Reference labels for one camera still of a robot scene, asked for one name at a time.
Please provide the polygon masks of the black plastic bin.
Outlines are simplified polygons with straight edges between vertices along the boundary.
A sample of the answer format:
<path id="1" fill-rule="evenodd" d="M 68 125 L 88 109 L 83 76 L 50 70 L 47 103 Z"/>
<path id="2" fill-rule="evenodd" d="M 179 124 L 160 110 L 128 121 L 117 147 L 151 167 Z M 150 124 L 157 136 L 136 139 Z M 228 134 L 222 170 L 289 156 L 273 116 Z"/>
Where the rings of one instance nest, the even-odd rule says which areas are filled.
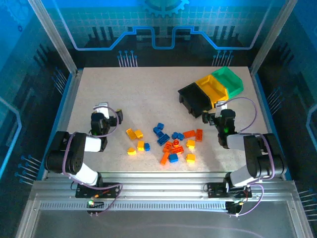
<path id="1" fill-rule="evenodd" d="M 203 111 L 212 109 L 210 98 L 196 83 L 191 83 L 178 90 L 178 93 L 179 102 L 195 118 L 201 116 Z"/>

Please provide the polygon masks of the yellow plastic bin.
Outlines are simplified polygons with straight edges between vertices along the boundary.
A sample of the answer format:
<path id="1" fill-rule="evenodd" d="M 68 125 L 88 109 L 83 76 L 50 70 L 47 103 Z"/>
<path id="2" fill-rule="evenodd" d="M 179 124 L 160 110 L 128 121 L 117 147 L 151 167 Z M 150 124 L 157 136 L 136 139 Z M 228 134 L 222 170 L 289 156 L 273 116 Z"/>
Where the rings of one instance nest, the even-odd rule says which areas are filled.
<path id="1" fill-rule="evenodd" d="M 195 83 L 209 97 L 212 104 L 229 99 L 226 87 L 211 74 L 197 80 Z"/>

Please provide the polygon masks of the green plastic bin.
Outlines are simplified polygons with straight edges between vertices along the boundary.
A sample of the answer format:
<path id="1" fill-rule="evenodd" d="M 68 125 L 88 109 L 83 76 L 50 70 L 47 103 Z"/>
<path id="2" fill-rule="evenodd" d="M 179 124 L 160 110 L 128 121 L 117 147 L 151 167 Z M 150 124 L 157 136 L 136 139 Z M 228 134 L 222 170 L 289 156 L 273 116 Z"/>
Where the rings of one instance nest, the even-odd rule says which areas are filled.
<path id="1" fill-rule="evenodd" d="M 244 90 L 242 79 L 226 66 L 214 71 L 212 75 L 227 89 L 229 99 Z"/>

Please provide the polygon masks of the large blue lego brick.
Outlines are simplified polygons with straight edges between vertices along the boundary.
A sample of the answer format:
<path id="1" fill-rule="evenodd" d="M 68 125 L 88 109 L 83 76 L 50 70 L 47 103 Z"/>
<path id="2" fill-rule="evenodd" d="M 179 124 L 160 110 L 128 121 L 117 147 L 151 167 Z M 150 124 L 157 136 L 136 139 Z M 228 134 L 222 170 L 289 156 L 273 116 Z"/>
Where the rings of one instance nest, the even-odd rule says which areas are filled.
<path id="1" fill-rule="evenodd" d="M 163 136 L 161 136 L 158 140 L 157 143 L 162 146 L 163 144 L 165 144 L 168 140 L 170 139 L 170 136 L 168 134 L 164 134 Z"/>

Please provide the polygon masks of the left black controller board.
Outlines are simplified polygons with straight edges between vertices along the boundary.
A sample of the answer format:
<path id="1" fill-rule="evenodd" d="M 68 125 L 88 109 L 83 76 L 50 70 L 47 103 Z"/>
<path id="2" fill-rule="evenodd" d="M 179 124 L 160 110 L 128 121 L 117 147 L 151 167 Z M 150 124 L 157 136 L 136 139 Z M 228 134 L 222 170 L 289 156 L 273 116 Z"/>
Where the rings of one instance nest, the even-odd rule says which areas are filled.
<path id="1" fill-rule="evenodd" d="M 98 202 L 94 200 L 89 200 L 87 202 L 87 213 L 90 216 L 98 215 L 100 212 L 102 212 L 105 209 L 104 202 Z"/>

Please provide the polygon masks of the black controller board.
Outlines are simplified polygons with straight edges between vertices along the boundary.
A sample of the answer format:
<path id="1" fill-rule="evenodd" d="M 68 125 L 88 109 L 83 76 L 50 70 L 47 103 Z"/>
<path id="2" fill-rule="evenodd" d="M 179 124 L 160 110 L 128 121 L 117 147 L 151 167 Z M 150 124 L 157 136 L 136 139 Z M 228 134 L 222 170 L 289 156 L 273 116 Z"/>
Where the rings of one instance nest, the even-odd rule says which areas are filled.
<path id="1" fill-rule="evenodd" d="M 233 201 L 226 201 L 225 202 L 225 209 L 229 215 L 236 215 L 239 214 L 242 210 L 242 203 L 240 202 L 233 202 Z"/>
<path id="2" fill-rule="evenodd" d="M 94 200 L 89 200 L 87 202 L 87 213 L 90 216 L 98 215 L 100 212 L 102 212 L 105 209 L 104 202 L 98 202 Z"/>

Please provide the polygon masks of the right black controller board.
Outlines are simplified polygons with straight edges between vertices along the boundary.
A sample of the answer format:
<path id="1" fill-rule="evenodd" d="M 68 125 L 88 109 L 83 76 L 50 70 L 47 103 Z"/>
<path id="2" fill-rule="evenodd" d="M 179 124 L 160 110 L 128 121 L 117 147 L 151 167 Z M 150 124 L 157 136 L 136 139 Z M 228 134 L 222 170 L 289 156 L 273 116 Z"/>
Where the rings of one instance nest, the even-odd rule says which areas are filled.
<path id="1" fill-rule="evenodd" d="M 225 202 L 225 209 L 229 215 L 236 215 L 239 214 L 242 210 L 242 203 L 240 202 L 233 202 L 233 201 L 226 201 Z"/>

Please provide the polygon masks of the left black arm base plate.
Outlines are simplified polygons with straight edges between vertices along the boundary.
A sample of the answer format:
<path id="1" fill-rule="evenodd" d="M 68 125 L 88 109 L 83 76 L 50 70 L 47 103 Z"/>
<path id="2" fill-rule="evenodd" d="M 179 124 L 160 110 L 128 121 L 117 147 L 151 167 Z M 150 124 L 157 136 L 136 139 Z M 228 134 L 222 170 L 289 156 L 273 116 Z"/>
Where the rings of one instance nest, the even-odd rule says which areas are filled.
<path id="1" fill-rule="evenodd" d="M 98 189 L 92 189 L 88 188 L 84 185 L 77 185 L 76 189 L 76 198 L 116 198 L 119 191 L 121 189 L 121 186 L 118 185 L 116 187 L 98 190 Z"/>

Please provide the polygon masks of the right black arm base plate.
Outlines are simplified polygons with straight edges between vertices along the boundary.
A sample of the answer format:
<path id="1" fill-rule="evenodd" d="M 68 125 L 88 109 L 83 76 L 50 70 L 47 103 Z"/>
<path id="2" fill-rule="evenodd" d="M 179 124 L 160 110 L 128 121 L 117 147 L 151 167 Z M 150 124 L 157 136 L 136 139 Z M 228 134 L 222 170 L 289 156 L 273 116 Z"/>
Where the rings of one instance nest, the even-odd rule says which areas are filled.
<path id="1" fill-rule="evenodd" d="M 230 187 L 229 183 L 208 182 L 203 186 L 203 191 L 208 194 L 208 198 L 252 198 L 252 191 L 249 187 Z"/>

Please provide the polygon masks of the aluminium front frame rail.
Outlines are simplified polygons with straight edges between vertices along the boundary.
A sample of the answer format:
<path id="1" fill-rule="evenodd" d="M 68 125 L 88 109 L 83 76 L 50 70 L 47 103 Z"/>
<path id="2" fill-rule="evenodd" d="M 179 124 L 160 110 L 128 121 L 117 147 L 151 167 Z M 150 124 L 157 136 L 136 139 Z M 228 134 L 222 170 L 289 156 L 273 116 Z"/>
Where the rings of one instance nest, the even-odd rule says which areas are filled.
<path id="1" fill-rule="evenodd" d="M 121 201 L 199 201 L 207 200 L 203 191 L 207 182 L 222 182 L 224 173 L 159 172 L 159 173 L 103 173 L 105 182 L 123 185 Z M 30 198 L 38 200 L 72 200 L 75 191 L 71 180 L 49 173 L 45 180 L 36 181 Z"/>

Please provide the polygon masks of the right aluminium corner post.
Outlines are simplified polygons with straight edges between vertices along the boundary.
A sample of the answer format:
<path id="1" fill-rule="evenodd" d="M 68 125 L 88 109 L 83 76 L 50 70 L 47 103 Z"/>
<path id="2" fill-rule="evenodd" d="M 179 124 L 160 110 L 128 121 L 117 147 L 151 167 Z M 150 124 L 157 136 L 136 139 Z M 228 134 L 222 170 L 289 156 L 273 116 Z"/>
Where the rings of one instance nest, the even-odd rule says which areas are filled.
<path id="1" fill-rule="evenodd" d="M 262 65 L 263 61 L 265 60 L 268 52 L 270 51 L 273 43 L 279 36 L 282 28 L 284 27 L 286 21 L 288 20 L 290 14 L 292 13 L 295 5 L 297 4 L 298 0 L 285 0 L 285 4 L 281 8 L 278 16 L 276 17 L 268 35 L 266 36 L 261 48 L 259 49 L 252 65 L 250 68 L 250 75 L 251 77 L 255 76 L 258 72 L 260 66 Z"/>

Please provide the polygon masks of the aluminium corner post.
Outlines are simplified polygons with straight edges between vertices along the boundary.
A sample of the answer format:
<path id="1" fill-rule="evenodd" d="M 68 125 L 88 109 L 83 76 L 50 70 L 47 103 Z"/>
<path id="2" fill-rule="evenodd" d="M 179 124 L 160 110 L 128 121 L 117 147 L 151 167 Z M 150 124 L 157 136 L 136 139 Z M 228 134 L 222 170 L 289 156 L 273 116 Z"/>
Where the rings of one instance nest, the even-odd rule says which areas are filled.
<path id="1" fill-rule="evenodd" d="M 34 13 L 36 14 L 38 20 L 46 31 L 49 39 L 53 43 L 55 49 L 57 50 L 69 72 L 72 74 L 72 76 L 77 76 L 77 66 L 75 65 L 75 62 L 73 61 L 65 43 L 63 42 L 42 1 L 28 0 L 28 3 L 32 7 Z"/>
<path id="2" fill-rule="evenodd" d="M 250 68 L 250 75 L 251 77 L 255 76 L 258 72 L 260 66 L 262 65 L 263 61 L 265 60 L 268 52 L 270 51 L 273 43 L 279 36 L 282 28 L 284 27 L 286 21 L 288 20 L 290 14 L 292 13 L 295 5 L 297 4 L 298 0 L 285 0 L 285 4 L 281 8 L 278 16 L 276 17 L 268 35 L 266 36 L 261 48 L 259 49 L 252 65 Z"/>

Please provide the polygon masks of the left aluminium corner post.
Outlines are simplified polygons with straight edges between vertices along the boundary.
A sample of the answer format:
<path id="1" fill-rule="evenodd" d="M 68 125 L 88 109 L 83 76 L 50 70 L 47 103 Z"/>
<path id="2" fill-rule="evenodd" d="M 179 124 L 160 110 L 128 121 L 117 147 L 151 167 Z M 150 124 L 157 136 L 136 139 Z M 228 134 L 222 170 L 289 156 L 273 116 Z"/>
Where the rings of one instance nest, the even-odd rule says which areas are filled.
<path id="1" fill-rule="evenodd" d="M 69 72 L 72 74 L 72 76 L 77 76 L 77 66 L 75 65 L 75 62 L 73 61 L 65 43 L 63 42 L 42 1 L 28 0 L 28 3 L 32 7 L 34 13 L 36 14 L 38 20 L 46 31 L 49 39 L 53 43 L 55 49 L 57 50 Z"/>

